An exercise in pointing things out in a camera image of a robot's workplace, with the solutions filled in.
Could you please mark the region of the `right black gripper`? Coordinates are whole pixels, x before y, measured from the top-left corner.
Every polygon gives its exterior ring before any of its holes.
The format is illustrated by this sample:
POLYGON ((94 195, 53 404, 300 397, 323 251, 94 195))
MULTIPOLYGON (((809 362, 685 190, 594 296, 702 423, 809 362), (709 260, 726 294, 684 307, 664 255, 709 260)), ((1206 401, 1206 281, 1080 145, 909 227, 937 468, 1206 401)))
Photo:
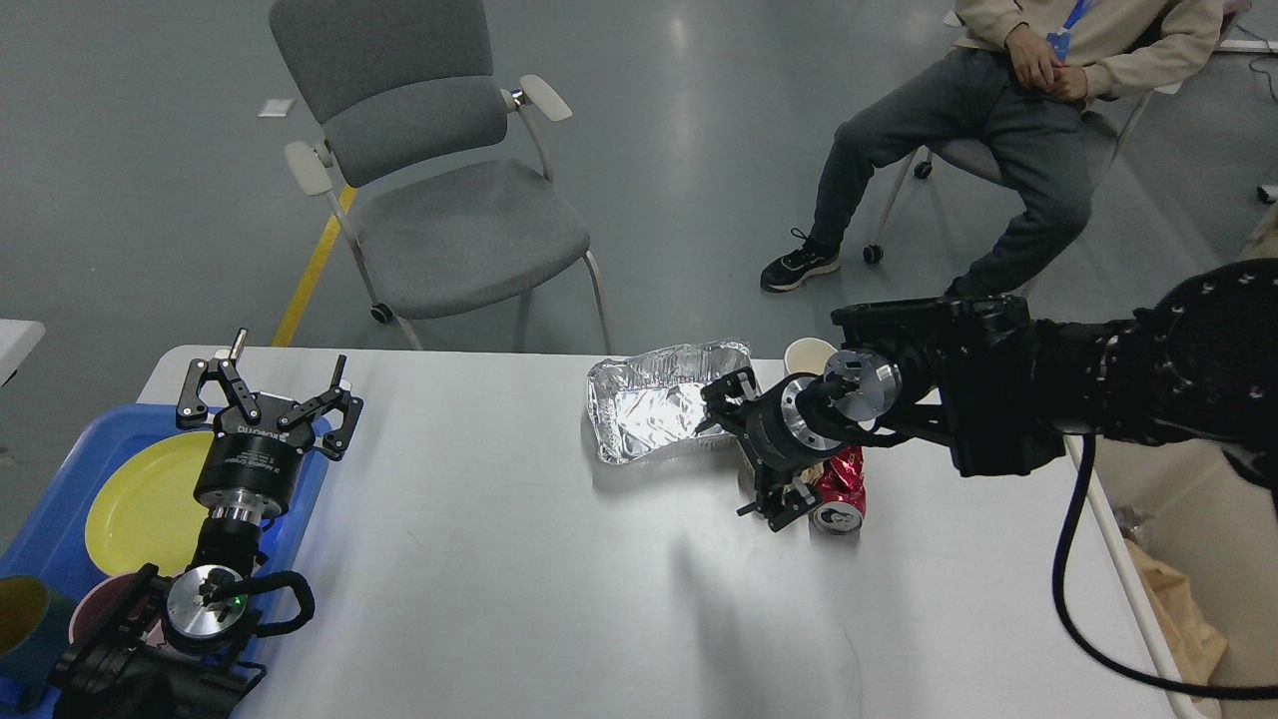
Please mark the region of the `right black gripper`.
POLYGON ((847 441, 820 435, 799 410, 799 396, 815 374, 790 374, 759 395, 751 365, 727 372, 700 388, 704 414, 697 432, 720 427, 739 442, 753 469, 754 499, 739 517, 762 518, 772 533, 822 504, 820 496, 795 474, 835 456, 847 441))

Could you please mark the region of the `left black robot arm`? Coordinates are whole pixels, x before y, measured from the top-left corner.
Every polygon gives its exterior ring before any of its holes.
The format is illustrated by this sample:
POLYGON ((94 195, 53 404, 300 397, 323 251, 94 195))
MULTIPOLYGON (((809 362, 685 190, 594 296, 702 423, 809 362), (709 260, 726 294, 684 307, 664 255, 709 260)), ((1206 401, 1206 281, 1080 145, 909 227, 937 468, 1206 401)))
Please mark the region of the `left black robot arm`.
POLYGON ((351 444, 363 400, 343 384, 305 400, 250 390, 242 378, 247 329, 222 359, 193 359, 175 405, 179 429, 212 441, 196 502, 207 517, 187 570, 167 577, 142 564, 109 608, 58 659, 56 718, 227 718, 268 674, 245 662, 253 640, 314 619, 311 584, 266 568, 262 536, 289 510, 305 456, 337 461, 351 444))

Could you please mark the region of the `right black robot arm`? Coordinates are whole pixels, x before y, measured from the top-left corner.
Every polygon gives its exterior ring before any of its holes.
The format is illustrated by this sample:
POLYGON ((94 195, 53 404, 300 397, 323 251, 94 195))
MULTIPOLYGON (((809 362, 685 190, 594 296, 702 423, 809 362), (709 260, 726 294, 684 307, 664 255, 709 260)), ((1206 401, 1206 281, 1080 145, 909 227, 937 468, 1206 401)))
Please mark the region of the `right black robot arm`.
POLYGON ((1091 659, 1137 683, 1195 697, 1263 701, 1274 686, 1205 686, 1137 672, 1091 646, 1068 616, 1065 579, 1097 438, 1159 446, 1203 438, 1237 476, 1275 490, 1274 259, 1196 275, 1157 307, 1103 324, 1036 321, 1013 295, 916 299, 831 314, 843 346, 819 373, 760 390, 751 368, 703 387, 702 427, 748 453, 754 501, 771 529, 817 508, 799 476, 843 446, 921 438, 950 448, 962 476, 1026 476, 1082 456, 1051 564, 1051 602, 1091 659))

